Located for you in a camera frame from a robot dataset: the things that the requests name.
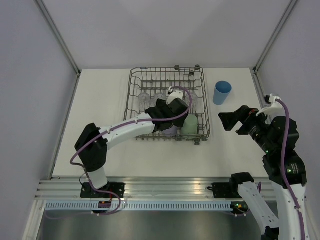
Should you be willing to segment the aluminium frame post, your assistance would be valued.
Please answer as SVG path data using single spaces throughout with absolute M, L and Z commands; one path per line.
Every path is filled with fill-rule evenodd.
M 51 13 L 49 12 L 45 2 L 43 0 L 34 0 L 34 3 L 38 7 L 41 15 L 44 17 L 44 20 L 46 21 L 49 29 L 54 35 L 54 38 L 58 42 L 62 52 L 64 53 L 65 57 L 67 58 L 68 62 L 70 63 L 73 71 L 77 76 L 80 76 L 81 74 L 81 69 L 78 67 L 72 53 L 70 52 L 60 30 L 58 29 Z
M 280 33 L 282 32 L 284 26 L 286 25 L 287 21 L 289 20 L 291 14 L 293 13 L 294 9 L 298 4 L 298 0 L 290 0 L 287 7 L 285 8 L 280 20 L 278 21 L 275 29 L 273 30 L 267 44 L 265 45 L 260 57 L 258 58 L 256 64 L 252 68 L 254 74 L 257 74 L 260 68 L 262 67 L 263 63 L 265 62 L 269 52 L 271 51 L 273 45 L 275 44 L 276 40 L 278 39 Z

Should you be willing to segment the aluminium frame post right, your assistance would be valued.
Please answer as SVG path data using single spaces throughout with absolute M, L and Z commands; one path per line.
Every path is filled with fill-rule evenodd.
M 275 29 L 273 30 L 267 44 L 265 45 L 260 57 L 258 58 L 256 64 L 252 68 L 254 74 L 257 74 L 260 68 L 262 67 L 263 63 L 265 62 L 269 52 L 271 51 L 273 45 L 275 44 L 276 40 L 278 39 L 280 33 L 282 32 L 284 26 L 286 25 L 287 21 L 289 20 L 291 14 L 293 13 L 294 9 L 298 4 L 298 0 L 290 0 L 287 7 L 285 8 L 280 20 L 278 21 Z

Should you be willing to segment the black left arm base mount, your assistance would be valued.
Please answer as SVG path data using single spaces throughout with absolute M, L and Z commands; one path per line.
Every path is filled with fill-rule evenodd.
M 108 182 L 106 186 L 100 189 L 103 192 L 97 192 L 93 190 L 89 182 L 85 182 L 82 184 L 80 197 L 87 198 L 87 199 L 89 198 L 114 199 L 116 197 L 113 194 L 111 194 L 111 193 L 114 193 L 118 195 L 120 198 L 123 198 L 125 193 L 125 186 L 126 184 L 123 182 Z

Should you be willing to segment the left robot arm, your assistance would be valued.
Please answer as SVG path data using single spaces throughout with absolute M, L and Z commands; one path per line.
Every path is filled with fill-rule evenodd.
M 155 107 L 115 126 L 102 128 L 88 124 L 74 148 L 91 182 L 92 193 L 98 198 L 109 193 L 104 166 L 111 148 L 138 136 L 163 132 L 173 126 L 181 128 L 188 114 L 189 106 L 182 99 L 176 98 L 170 103 L 159 99 Z

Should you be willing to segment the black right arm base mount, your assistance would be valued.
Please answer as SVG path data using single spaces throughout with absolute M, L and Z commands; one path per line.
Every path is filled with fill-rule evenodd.
M 242 197 L 230 187 L 229 183 L 214 182 L 207 190 L 213 193 L 215 199 L 241 199 Z

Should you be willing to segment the purple plastic cup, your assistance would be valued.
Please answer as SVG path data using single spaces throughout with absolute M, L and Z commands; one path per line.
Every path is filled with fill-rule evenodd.
M 169 129 L 166 129 L 162 132 L 162 134 L 166 137 L 174 137 L 177 135 L 178 128 L 176 126 L 172 126 Z

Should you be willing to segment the aluminium frame post left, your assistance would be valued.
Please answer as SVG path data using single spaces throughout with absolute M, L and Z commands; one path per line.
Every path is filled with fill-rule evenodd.
M 34 0 L 34 3 L 38 7 L 41 15 L 44 17 L 44 20 L 46 21 L 49 29 L 54 35 L 54 38 L 58 42 L 62 52 L 64 53 L 65 57 L 67 58 L 68 62 L 70 63 L 73 71 L 77 76 L 80 76 L 81 74 L 81 69 L 78 67 L 72 53 L 70 52 L 60 30 L 58 29 L 51 13 L 49 12 L 45 2 L 43 0 Z

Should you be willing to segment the clear glass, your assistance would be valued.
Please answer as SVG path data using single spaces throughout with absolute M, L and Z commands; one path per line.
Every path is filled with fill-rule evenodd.
M 167 101 L 167 97 L 166 97 L 166 94 L 163 93 L 163 92 L 158 92 L 155 94 L 154 96 L 154 102 L 157 103 L 157 102 L 166 102 Z
M 195 92 L 191 92 L 190 95 L 191 95 L 191 101 L 192 101 L 191 110 L 196 112 L 197 111 L 199 97 Z
M 139 111 L 144 112 L 146 109 L 150 107 L 151 96 L 146 92 L 142 92 L 138 96 L 138 102 L 139 102 Z

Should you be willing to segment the green plastic cup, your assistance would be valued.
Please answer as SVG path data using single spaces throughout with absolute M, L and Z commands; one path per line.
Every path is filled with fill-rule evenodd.
M 182 135 L 195 135 L 198 133 L 198 118 L 189 114 L 184 121 L 183 127 L 181 128 Z

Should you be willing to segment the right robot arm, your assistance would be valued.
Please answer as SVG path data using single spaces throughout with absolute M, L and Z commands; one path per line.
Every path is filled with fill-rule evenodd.
M 261 196 L 253 177 L 248 172 L 234 173 L 228 182 L 228 192 L 241 197 L 247 204 L 261 231 L 262 240 L 308 240 L 306 220 L 307 172 L 303 160 L 295 151 L 300 137 L 297 123 L 290 118 L 288 107 L 279 101 L 285 112 L 266 124 L 267 115 L 275 107 L 258 110 L 246 105 L 234 112 L 221 112 L 219 118 L 225 131 L 231 131 L 237 123 L 239 136 L 251 136 L 264 152 L 263 167 L 271 181 L 278 216 Z

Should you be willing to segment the blue plastic cup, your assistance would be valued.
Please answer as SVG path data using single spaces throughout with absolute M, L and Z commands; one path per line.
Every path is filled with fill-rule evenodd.
M 222 105 L 230 92 L 232 91 L 232 85 L 227 81 L 218 81 L 215 84 L 214 94 L 213 94 L 213 103 L 217 106 Z

